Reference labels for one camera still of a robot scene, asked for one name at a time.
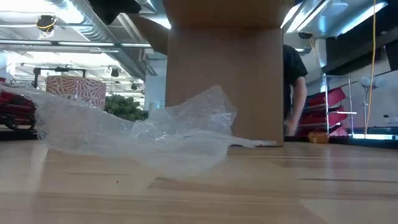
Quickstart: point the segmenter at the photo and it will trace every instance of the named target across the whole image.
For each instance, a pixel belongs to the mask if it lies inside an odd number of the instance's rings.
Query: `small orange object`
[[[308,134],[308,140],[315,144],[329,143],[329,135],[327,133],[311,132]]]

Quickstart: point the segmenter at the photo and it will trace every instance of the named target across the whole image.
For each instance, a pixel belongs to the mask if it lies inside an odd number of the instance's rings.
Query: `red patterned cylinder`
[[[104,83],[83,77],[66,76],[47,77],[46,83],[46,92],[48,93],[105,108],[106,85]]]

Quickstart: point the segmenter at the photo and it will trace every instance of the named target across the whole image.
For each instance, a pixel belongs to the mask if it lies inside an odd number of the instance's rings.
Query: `black t-shirt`
[[[299,77],[307,75],[307,69],[299,53],[291,46],[284,45],[284,116],[290,112],[292,101],[290,99],[290,86],[294,85]]]

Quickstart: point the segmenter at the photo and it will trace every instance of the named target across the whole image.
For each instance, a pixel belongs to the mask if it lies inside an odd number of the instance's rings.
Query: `cardboard box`
[[[280,25],[294,0],[164,0],[168,30],[131,19],[154,50],[168,55],[166,106],[220,85],[238,109],[237,137],[283,145]]]

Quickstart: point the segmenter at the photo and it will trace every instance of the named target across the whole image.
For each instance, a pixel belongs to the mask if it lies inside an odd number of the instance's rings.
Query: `plastic wrap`
[[[179,106],[155,110],[145,121],[126,121],[82,102],[34,88],[1,91],[34,102],[39,137],[49,149],[103,157],[133,157],[167,177],[195,175],[226,157],[232,144],[274,144],[234,138],[236,110],[219,86]]]

